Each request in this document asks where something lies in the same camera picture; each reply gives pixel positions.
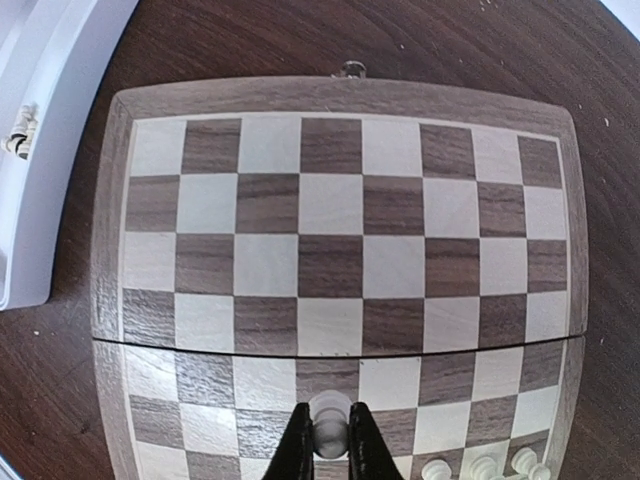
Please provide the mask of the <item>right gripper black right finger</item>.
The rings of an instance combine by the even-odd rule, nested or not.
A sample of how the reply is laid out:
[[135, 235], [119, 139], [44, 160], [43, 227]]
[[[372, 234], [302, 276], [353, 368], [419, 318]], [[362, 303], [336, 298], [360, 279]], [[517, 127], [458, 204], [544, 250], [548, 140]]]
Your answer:
[[402, 480], [381, 432], [364, 402], [351, 405], [348, 427], [351, 480]]

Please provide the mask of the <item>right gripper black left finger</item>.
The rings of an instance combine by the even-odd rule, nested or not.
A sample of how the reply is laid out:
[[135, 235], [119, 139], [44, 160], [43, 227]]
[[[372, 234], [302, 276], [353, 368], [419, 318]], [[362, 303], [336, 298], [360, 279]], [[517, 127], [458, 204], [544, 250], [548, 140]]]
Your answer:
[[308, 403], [298, 403], [264, 474], [264, 480], [313, 480], [313, 455], [310, 406]]

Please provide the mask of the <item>light pawn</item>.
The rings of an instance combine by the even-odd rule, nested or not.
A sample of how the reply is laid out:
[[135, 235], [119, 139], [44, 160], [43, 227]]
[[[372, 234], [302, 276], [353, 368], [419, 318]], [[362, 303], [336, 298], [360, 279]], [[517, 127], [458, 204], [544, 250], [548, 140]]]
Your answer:
[[348, 451], [348, 425], [352, 402], [336, 390], [325, 390], [309, 400], [315, 453], [335, 460]]

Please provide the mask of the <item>light chess queen piece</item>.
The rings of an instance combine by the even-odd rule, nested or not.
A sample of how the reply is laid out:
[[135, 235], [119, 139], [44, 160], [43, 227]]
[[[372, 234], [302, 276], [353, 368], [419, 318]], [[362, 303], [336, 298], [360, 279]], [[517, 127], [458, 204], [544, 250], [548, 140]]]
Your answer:
[[423, 466], [421, 478], [423, 480], [451, 480], [452, 469], [445, 460], [434, 459]]

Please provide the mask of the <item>light chess king piece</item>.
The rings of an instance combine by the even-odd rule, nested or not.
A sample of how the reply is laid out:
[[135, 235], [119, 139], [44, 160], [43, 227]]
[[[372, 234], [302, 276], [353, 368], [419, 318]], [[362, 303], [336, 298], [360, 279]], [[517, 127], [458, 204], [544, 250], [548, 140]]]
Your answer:
[[550, 480], [550, 469], [538, 459], [535, 451], [529, 447], [518, 450], [511, 460], [516, 473], [524, 475], [528, 480]]

